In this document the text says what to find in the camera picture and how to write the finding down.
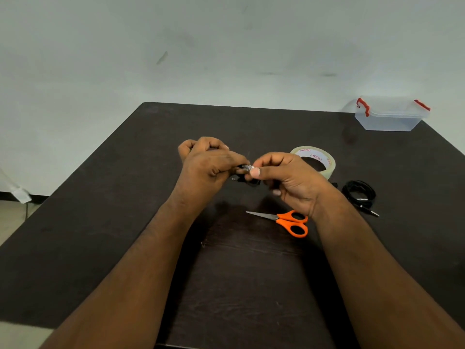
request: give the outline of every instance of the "person's right arm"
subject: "person's right arm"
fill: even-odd
[[[362,348],[465,348],[465,332],[397,263],[347,199],[299,156],[268,153],[247,179],[317,226]]]

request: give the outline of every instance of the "white wall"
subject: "white wall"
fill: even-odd
[[[427,122],[465,152],[464,10],[465,0],[0,0],[0,167],[48,195],[144,101],[339,111],[360,94],[423,100]]]

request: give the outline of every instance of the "floor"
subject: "floor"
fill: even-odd
[[[28,203],[26,214],[25,204],[0,200],[0,245],[39,207]],[[37,349],[51,332],[48,328],[0,322],[0,348]]]

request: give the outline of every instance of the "clear adhesive tape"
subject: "clear adhesive tape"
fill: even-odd
[[[292,154],[297,154],[299,157],[309,157],[316,160],[319,160],[326,168],[326,170],[320,171],[319,173],[323,175],[326,179],[331,177],[334,169],[336,168],[336,161],[328,152],[325,152],[323,149],[310,146],[300,146],[294,148],[291,151]]]

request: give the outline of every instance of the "plastic container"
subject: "plastic container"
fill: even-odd
[[[357,100],[355,118],[366,130],[411,131],[430,110],[418,99],[362,96]]]

